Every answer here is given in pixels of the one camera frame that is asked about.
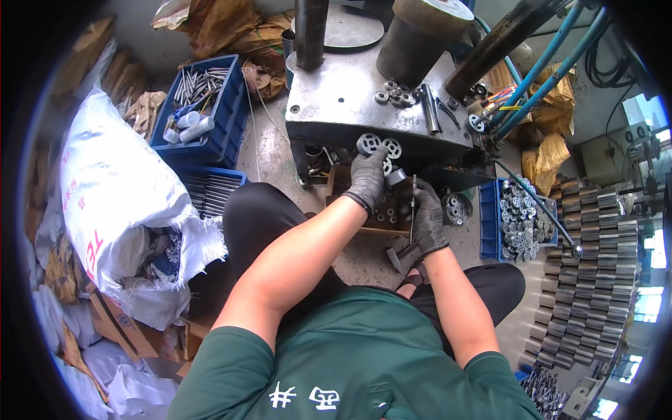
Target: metal tube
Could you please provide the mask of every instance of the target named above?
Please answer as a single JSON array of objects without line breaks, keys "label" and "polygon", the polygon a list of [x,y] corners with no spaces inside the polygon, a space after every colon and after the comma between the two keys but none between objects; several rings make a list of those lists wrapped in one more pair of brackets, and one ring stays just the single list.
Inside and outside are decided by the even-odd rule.
[{"label": "metal tube", "polygon": [[296,64],[306,71],[315,70],[324,59],[329,0],[295,0],[294,10]]},{"label": "metal tube", "polygon": [[[534,64],[528,75],[525,76],[525,79],[521,83],[518,83],[518,88],[515,90],[515,92],[513,92],[513,95],[511,95],[511,97],[506,101],[504,106],[514,106],[518,102],[518,100],[522,98],[523,95],[525,95],[525,92],[528,91],[528,89],[530,88],[532,83],[534,83],[534,81],[542,72],[542,70],[546,68],[548,61],[550,61],[553,55],[558,51],[558,48],[560,48],[560,46],[564,42],[565,38],[567,38],[569,32],[572,30],[572,27],[577,22],[579,15],[581,15],[583,8],[584,6],[580,1],[576,0],[574,2],[572,9],[567,14],[567,17],[564,19],[564,22],[562,23],[562,25],[560,25],[560,29],[555,33],[555,36],[550,41],[549,45],[546,47],[546,50],[544,51],[542,56],[539,57],[539,59]],[[495,117],[493,118],[491,126],[496,126],[500,122],[502,122],[507,113],[508,111],[497,112],[497,114],[495,114]]]},{"label": "metal tube", "polygon": [[[478,24],[483,28],[486,34],[489,34],[492,29],[490,29],[490,26],[485,23],[485,20],[481,19],[480,17],[474,15],[474,20],[478,22]],[[504,64],[506,64],[506,67],[509,69],[509,73],[511,73],[511,77],[513,77],[513,81],[515,81],[516,85],[520,85],[520,72],[518,71],[518,68],[513,64],[513,61],[511,61],[511,57],[506,56],[504,57]]]},{"label": "metal tube", "polygon": [[525,102],[523,107],[519,109],[511,118],[509,118],[504,125],[497,131],[496,139],[502,139],[509,131],[520,122],[520,120],[525,117],[531,108],[537,104],[541,99],[543,99],[548,93],[553,89],[560,80],[569,72],[572,66],[577,62],[579,57],[586,52],[588,47],[592,45],[595,39],[598,37],[599,33],[604,29],[604,25],[607,23],[607,9],[602,7],[602,10],[599,11],[599,14],[593,21],[593,24],[590,25],[590,28],[585,33],[583,38],[579,41],[577,46],[572,50],[572,52],[567,56],[567,58],[562,62],[558,70],[553,73],[537,90],[537,92],[530,98],[529,101]]},{"label": "metal tube", "polygon": [[523,188],[534,199],[534,201],[537,202],[539,207],[541,207],[542,211],[544,213],[546,213],[546,215],[548,216],[550,221],[553,222],[553,224],[556,226],[556,228],[558,228],[558,232],[560,232],[562,237],[564,237],[564,239],[569,243],[569,246],[572,249],[572,256],[576,259],[581,258],[581,255],[583,254],[583,248],[580,245],[578,245],[574,242],[574,240],[569,236],[569,234],[564,229],[564,227],[562,227],[562,225],[560,224],[558,219],[556,219],[556,217],[553,215],[553,213],[551,213],[550,210],[546,208],[546,205],[543,203],[543,201],[541,201],[541,199],[539,197],[537,197],[537,195],[534,192],[532,192],[530,187],[525,185],[525,183],[522,181],[522,179],[520,179],[518,177],[518,175],[511,172],[511,170],[506,165],[504,165],[502,162],[500,162],[499,159],[493,159],[493,162],[495,162],[496,164],[501,166],[502,169],[504,169],[506,172],[508,172],[509,175],[512,178],[514,178],[514,180],[518,183],[518,185],[520,185],[520,187]]},{"label": "metal tube", "polygon": [[521,0],[446,79],[444,85],[448,93],[462,99],[481,77],[553,17],[565,3],[566,0]]},{"label": "metal tube", "polygon": [[431,93],[431,89],[428,84],[424,83],[422,85],[422,106],[425,109],[425,118],[427,118],[427,127],[429,127],[429,132],[431,134],[438,133],[439,130],[439,116],[436,111],[436,101],[434,100],[434,95]]}]

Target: stack of metal parts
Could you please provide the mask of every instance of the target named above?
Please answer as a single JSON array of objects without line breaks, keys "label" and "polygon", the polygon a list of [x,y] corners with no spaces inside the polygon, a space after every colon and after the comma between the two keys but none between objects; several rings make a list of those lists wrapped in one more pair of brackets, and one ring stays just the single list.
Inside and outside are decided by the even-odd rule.
[{"label": "stack of metal parts", "polygon": [[623,333],[637,263],[637,219],[620,217],[614,189],[564,181],[551,190],[569,235],[583,247],[549,248],[542,295],[521,364],[551,368],[610,361]]},{"label": "stack of metal parts", "polygon": [[547,369],[537,367],[520,381],[520,386],[546,420],[557,419],[569,398],[569,393],[558,389],[557,378],[558,374],[551,376]]},{"label": "stack of metal parts", "polygon": [[205,176],[184,175],[180,179],[201,219],[222,216],[228,197],[241,186],[240,179],[213,173]]},{"label": "stack of metal parts", "polygon": [[189,70],[182,67],[181,74],[173,100],[180,106],[187,106],[198,102],[210,91],[219,91],[228,74],[228,68],[212,67],[201,71],[195,67]]},{"label": "stack of metal parts", "polygon": [[[522,179],[532,192],[536,192],[529,179]],[[512,177],[501,184],[499,209],[502,258],[518,264],[535,259],[539,244],[548,242],[553,236],[555,226],[549,217]]]}]

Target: leg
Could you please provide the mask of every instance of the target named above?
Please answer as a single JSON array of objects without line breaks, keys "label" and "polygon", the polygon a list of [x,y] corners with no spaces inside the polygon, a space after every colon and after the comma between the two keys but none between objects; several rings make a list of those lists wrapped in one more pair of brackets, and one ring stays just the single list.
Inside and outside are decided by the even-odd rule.
[{"label": "leg", "polygon": [[[488,308],[495,326],[520,303],[525,294],[525,277],[511,264],[480,265],[466,269],[464,273]],[[418,286],[409,300],[429,317],[441,336],[444,351],[454,358],[453,350],[441,328],[431,284]]]},{"label": "leg", "polygon": [[[305,221],[299,207],[270,184],[248,183],[231,194],[224,207],[222,225],[236,279],[271,242]],[[279,331],[346,287],[330,267],[315,289],[285,314]]]}]

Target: gray work glove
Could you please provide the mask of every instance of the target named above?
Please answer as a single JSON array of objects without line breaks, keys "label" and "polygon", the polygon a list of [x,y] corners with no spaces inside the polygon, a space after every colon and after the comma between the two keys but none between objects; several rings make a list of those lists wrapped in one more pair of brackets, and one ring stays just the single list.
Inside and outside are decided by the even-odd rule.
[{"label": "gray work glove", "polygon": [[386,147],[380,147],[373,155],[357,155],[350,168],[350,189],[343,193],[359,203],[371,216],[378,198],[382,195],[385,180],[382,162],[387,157]]},{"label": "gray work glove", "polygon": [[418,208],[413,222],[413,241],[418,244],[422,255],[448,246],[444,236],[444,215],[441,200],[428,183],[418,179],[413,190],[415,207]]}]

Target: metal pillar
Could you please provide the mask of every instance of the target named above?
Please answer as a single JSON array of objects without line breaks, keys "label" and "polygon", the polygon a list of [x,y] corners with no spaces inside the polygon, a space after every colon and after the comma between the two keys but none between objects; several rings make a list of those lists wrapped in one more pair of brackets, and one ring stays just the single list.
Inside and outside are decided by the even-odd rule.
[{"label": "metal pillar", "polygon": [[566,0],[521,0],[472,50],[444,85],[450,95],[465,93],[495,64],[546,23]]},{"label": "metal pillar", "polygon": [[295,0],[296,64],[307,71],[322,64],[329,0]]},{"label": "metal pillar", "polygon": [[394,19],[376,59],[386,79],[420,85],[446,48],[454,44],[474,14],[459,0],[396,0]]}]

